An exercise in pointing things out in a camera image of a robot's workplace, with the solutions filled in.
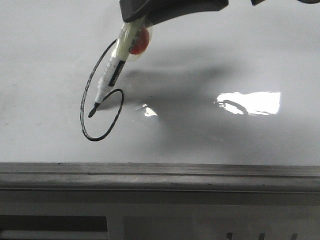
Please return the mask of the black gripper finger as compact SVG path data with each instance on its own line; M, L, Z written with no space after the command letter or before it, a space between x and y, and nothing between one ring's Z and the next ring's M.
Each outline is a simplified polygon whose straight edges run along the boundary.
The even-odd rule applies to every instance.
M146 17L153 25L193 13L217 12L229 5L228 0L120 0L125 23Z

